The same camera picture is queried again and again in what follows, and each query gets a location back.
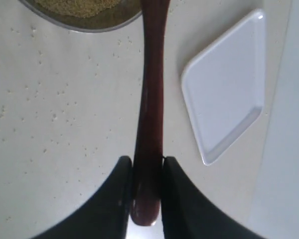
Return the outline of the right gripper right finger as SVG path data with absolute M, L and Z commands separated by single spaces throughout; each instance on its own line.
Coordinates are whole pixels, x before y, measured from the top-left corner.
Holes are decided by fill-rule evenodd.
M 162 167 L 161 214 L 166 239 L 259 239 L 205 197 L 174 157 Z

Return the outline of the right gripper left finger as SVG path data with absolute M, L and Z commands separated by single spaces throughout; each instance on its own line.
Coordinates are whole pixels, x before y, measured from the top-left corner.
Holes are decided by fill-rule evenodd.
M 121 156 L 92 197 L 36 239 L 124 239 L 131 204 L 132 161 Z

